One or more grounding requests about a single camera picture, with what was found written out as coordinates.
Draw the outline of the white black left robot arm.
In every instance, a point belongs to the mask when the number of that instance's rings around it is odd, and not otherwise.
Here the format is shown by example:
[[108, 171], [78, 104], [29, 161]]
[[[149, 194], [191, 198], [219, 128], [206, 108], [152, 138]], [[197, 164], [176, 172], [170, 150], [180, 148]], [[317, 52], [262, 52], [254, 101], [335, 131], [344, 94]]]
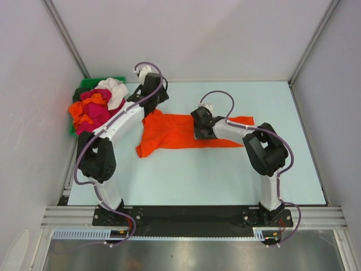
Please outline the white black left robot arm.
[[105, 219], [114, 226], [124, 221], [118, 208], [122, 197], [111, 181], [117, 167], [115, 145], [136, 124], [169, 99], [168, 83], [161, 74], [141, 72], [141, 84], [124, 106], [105, 124], [78, 136], [76, 165], [73, 173], [77, 185], [91, 185], [100, 205], [106, 208]]

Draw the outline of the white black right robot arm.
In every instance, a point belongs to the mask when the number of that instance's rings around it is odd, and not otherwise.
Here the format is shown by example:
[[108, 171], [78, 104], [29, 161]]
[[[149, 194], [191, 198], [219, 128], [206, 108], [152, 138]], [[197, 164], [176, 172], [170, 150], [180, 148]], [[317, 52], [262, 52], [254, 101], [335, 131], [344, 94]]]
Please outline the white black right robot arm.
[[247, 126], [222, 116], [214, 117], [204, 106], [192, 111], [191, 116], [196, 139], [226, 139], [245, 147], [250, 164], [261, 179], [261, 222], [266, 226], [274, 226], [280, 221], [285, 205], [280, 199], [279, 178], [288, 151], [273, 127], [268, 123]]

